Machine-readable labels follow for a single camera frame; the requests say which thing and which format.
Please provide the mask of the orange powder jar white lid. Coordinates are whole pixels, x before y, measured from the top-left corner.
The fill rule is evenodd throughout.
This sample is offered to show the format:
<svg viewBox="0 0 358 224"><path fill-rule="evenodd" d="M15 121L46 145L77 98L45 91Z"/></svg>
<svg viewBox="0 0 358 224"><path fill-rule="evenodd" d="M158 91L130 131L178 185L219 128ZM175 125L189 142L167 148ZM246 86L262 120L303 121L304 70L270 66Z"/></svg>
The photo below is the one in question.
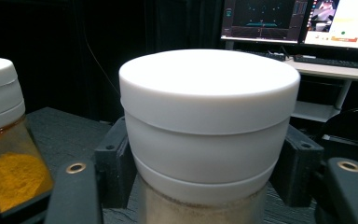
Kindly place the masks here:
<svg viewBox="0 0 358 224"><path fill-rule="evenodd" d="M33 199L52 185L29 131L15 66L0 58L0 212Z"/></svg>

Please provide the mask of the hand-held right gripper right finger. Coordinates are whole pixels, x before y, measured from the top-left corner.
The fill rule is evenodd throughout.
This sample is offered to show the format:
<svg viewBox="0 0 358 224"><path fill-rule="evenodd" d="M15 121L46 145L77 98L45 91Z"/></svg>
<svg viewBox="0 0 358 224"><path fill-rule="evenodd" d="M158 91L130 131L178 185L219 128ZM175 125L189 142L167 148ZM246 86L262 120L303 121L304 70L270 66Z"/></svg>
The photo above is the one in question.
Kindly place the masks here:
<svg viewBox="0 0 358 224"><path fill-rule="evenodd" d="M286 205L310 205L310 176L319 168L323 153L323 147L295 127L289 126L278 162L269 179Z"/></svg>

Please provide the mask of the monitor with dark screen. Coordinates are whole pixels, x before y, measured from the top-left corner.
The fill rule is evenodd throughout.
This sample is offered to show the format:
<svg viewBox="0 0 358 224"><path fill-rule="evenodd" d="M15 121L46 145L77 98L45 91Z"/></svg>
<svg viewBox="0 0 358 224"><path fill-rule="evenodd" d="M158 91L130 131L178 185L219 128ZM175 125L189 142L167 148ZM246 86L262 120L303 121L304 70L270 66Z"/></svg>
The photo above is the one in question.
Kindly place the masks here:
<svg viewBox="0 0 358 224"><path fill-rule="evenodd" d="M225 0L220 38L232 42L298 44L310 0Z"/></svg>

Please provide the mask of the long black keyboard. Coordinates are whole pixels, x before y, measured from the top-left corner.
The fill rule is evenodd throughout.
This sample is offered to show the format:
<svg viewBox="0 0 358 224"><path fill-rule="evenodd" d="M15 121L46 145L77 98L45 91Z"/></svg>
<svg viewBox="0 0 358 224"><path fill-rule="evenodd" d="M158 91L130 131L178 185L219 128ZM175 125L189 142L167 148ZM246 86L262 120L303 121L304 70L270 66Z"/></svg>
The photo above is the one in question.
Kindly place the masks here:
<svg viewBox="0 0 358 224"><path fill-rule="evenodd" d="M304 57L304 56L294 56L293 61L297 62L297 63L311 63L311 64L338 66L338 67L347 67L347 68L356 68L356 69L358 69L358 62L351 62L351 61L341 61L341 60L322 59L322 58L311 58L311 57Z"/></svg>

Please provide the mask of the dark wooden shelf metal legs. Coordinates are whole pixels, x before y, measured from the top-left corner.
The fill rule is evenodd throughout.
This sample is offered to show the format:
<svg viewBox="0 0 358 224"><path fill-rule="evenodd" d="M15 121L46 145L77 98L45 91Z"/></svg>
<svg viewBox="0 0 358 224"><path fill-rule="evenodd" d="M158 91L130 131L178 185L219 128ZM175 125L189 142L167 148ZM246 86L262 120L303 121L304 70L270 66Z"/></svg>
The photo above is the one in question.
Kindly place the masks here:
<svg viewBox="0 0 358 224"><path fill-rule="evenodd" d="M85 119L60 110L45 107L26 115L26 121L52 175L59 166L75 159L89 159L111 129L107 123ZM314 205L289 207L272 186L267 188L264 224L316 224ZM105 224L137 224L138 186L131 191L128 207L105 209Z"/></svg>

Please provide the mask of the short black keyboard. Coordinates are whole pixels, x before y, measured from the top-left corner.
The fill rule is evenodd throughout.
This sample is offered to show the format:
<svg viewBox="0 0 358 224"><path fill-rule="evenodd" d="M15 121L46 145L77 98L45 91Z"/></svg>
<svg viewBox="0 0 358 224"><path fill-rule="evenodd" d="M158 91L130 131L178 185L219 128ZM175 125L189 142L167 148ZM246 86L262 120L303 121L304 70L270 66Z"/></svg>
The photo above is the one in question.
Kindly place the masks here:
<svg viewBox="0 0 358 224"><path fill-rule="evenodd" d="M254 54L261 57L270 58L279 62L285 62L286 57L284 55L273 54L269 52L257 52L257 51L245 51L246 53Z"/></svg>

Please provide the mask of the beige powder jar white lid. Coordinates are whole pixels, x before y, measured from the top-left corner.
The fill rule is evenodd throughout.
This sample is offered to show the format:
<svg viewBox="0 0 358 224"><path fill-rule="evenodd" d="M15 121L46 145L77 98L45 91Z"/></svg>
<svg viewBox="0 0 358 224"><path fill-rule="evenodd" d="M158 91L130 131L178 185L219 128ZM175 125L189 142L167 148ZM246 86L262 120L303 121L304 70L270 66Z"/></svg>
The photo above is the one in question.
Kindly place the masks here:
<svg viewBox="0 0 358 224"><path fill-rule="evenodd" d="M139 224L262 224L299 81L286 63L233 50L172 50L124 63Z"/></svg>

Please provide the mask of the monitor with bright screen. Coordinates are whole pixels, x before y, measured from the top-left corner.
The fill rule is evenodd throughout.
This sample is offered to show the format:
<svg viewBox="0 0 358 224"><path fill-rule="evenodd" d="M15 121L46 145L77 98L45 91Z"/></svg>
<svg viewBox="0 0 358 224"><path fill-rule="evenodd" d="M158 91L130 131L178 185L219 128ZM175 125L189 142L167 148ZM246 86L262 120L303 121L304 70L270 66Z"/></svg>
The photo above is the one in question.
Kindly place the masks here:
<svg viewBox="0 0 358 224"><path fill-rule="evenodd" d="M358 0L312 0L303 43L358 49Z"/></svg>

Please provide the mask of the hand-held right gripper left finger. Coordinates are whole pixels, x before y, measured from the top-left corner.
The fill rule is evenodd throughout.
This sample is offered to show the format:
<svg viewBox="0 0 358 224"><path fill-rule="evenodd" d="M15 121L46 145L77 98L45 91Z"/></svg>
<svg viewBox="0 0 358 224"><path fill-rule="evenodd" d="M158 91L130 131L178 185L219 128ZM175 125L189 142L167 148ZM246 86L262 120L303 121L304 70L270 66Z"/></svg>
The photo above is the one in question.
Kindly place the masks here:
<svg viewBox="0 0 358 224"><path fill-rule="evenodd" d="M126 120L118 119L94 149L103 208L126 208L137 175Z"/></svg>

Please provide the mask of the white desk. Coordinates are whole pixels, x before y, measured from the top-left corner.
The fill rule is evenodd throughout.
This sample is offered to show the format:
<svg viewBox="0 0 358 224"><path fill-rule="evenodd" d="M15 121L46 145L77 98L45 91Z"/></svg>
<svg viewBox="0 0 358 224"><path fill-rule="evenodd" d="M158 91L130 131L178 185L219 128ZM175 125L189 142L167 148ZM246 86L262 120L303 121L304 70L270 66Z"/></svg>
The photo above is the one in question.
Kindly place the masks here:
<svg viewBox="0 0 358 224"><path fill-rule="evenodd" d="M358 82L358 69L356 68L298 63L293 59L285 61L285 63L293 66L304 76L334 78L343 81L343 86L338 97L332 105L320 105L297 101L295 111L292 114L295 118L327 122L330 118L341 112L352 82Z"/></svg>

